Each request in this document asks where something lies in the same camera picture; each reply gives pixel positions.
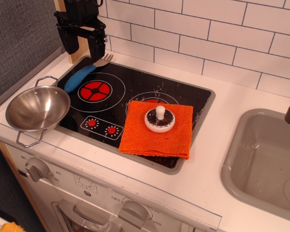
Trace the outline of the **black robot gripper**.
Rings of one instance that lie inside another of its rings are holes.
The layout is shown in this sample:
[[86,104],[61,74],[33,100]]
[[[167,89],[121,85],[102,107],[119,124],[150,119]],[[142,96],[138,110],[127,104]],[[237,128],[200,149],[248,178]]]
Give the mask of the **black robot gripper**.
[[98,19],[102,0],[65,0],[65,11],[56,11],[57,30],[68,54],[79,49],[77,36],[87,38],[93,62],[105,55],[106,25]]

